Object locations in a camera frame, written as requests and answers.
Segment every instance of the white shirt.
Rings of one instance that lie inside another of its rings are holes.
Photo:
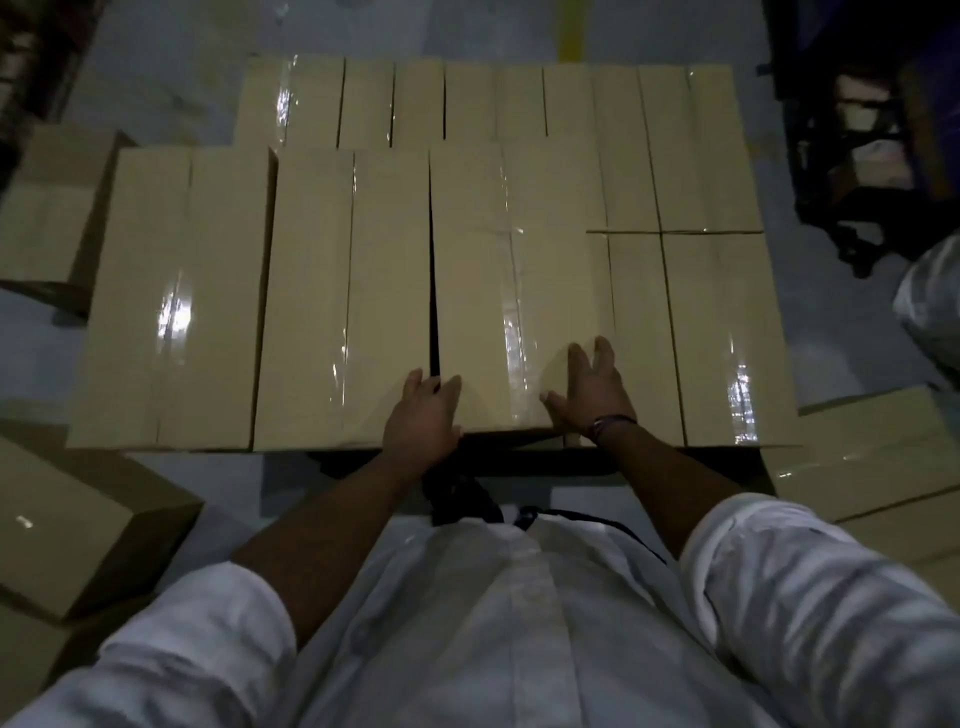
[[[745,494],[679,568],[597,523],[436,529],[368,563],[299,656],[259,576],[195,571],[9,725],[788,723],[960,724],[960,617],[840,528]]]

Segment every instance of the hand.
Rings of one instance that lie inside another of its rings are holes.
[[[443,386],[438,376],[423,381],[422,369],[407,376],[403,399],[383,431],[383,455],[402,478],[416,482],[457,448],[463,432],[453,426],[453,415],[460,388],[458,376]]]
[[[603,336],[597,336],[594,346],[592,366],[579,344],[570,344],[567,349],[566,397],[553,391],[540,395],[560,432],[579,432],[586,436],[593,421],[607,415],[636,419],[620,373],[613,366],[613,347]]]

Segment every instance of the person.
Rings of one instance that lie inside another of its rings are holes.
[[[416,371],[368,465],[184,576],[11,726],[960,724],[960,618],[923,581],[636,425],[607,340],[568,370],[545,405],[616,461],[669,554],[541,514],[365,566],[460,439],[460,379]]]

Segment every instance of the white plastic bag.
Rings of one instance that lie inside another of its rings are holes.
[[[960,231],[910,266],[894,313],[928,356],[960,373]]]

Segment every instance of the finger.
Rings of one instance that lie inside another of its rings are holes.
[[[446,411],[450,414],[450,419],[457,411],[457,404],[460,403],[460,391],[464,387],[464,381],[460,375],[452,376],[446,381],[446,384],[440,388],[440,397],[446,405]]]
[[[573,392],[573,385],[581,375],[590,371],[587,352],[579,344],[570,344],[566,350],[566,392]]]
[[[423,381],[423,384],[421,384],[417,390],[417,394],[432,395],[437,391],[438,386],[440,386],[440,378],[438,376],[431,376]]]
[[[423,379],[423,369],[415,369],[403,382],[403,398],[409,400],[417,393],[417,387]]]
[[[540,401],[546,407],[555,429],[563,431],[569,428],[566,397],[561,397],[551,389],[545,395],[540,395]]]
[[[597,336],[593,351],[593,371],[598,375],[613,374],[613,346],[606,336]]]

